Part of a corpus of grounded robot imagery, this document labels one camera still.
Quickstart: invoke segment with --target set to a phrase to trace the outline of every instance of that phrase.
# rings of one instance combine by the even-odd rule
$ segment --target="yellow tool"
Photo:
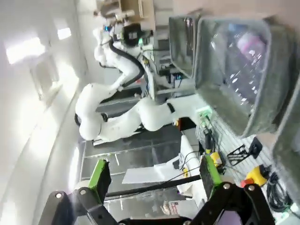
[[[213,152],[213,153],[211,153],[210,157],[211,157],[212,160],[214,161],[214,165],[215,165],[216,167],[222,165],[222,160],[221,160],[221,157],[220,157],[219,153]]]
[[[259,165],[259,166],[255,167],[253,170],[251,170],[247,174],[246,180],[247,179],[253,179],[255,184],[257,184],[259,186],[264,185],[267,182],[267,179],[265,179],[262,176],[262,169],[264,169],[263,165]]]

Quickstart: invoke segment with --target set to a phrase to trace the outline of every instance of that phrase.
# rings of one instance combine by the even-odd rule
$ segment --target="white wall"
[[[93,36],[93,30],[103,26],[103,21],[93,16],[95,9],[97,9],[96,0],[78,0],[77,13],[82,46],[89,68],[88,76],[91,82],[111,84],[120,76],[119,71],[101,68],[94,58],[97,41]]]
[[[72,36],[58,40],[57,29]],[[60,126],[87,68],[73,0],[0,2],[0,224],[31,224],[36,198]],[[39,37],[64,81],[51,105],[40,101],[29,61],[10,65],[6,49]]]
[[[69,194],[79,182],[85,142],[78,140],[79,129],[74,123],[77,97],[78,94],[72,100],[70,109],[55,140],[43,183],[40,186],[32,225],[38,224],[44,210],[44,205],[51,192],[62,190]]]

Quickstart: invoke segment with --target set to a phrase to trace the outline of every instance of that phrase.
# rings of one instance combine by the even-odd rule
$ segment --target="yellow label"
[[[178,125],[179,125],[179,120],[176,120],[176,121],[174,122],[174,125],[175,125],[175,126],[178,126]]]
[[[188,177],[188,169],[187,169],[187,168],[184,168],[184,169],[183,169],[183,172],[184,172],[183,176],[184,176],[185,178]]]
[[[212,160],[214,161],[214,164],[215,164],[216,166],[222,164],[222,160],[221,160],[221,158],[220,158],[219,153],[214,152],[214,153],[212,153],[212,154],[210,155],[210,157],[212,158]]]

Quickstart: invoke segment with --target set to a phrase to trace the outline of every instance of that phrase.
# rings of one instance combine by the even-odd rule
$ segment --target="metal pegboard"
[[[216,139],[217,143],[216,148],[221,152],[223,160],[225,160],[225,165],[227,166],[225,175],[231,175],[237,185],[240,185],[240,182],[245,179],[247,173],[250,172],[254,167],[261,164],[263,164],[264,166],[269,166],[272,164],[270,150],[267,147],[263,146],[262,151],[260,152],[257,159],[249,156],[236,166],[231,166],[227,159],[227,154],[234,151],[243,144],[248,150],[255,135],[242,139],[238,138],[217,115],[214,115],[211,118],[211,126],[214,138]],[[202,127],[196,128],[196,136],[202,143],[204,140]],[[265,195],[266,188],[266,185],[262,187]]]

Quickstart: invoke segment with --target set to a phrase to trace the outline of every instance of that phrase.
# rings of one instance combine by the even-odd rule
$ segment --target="green connector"
[[[203,107],[201,108],[199,111],[199,117],[200,117],[200,121],[203,127],[208,126],[208,121],[207,121],[207,117],[209,119],[211,119],[212,116],[212,109],[209,106]]]
[[[99,203],[103,203],[108,187],[112,182],[108,162],[99,159],[90,178],[88,188],[94,193]]]

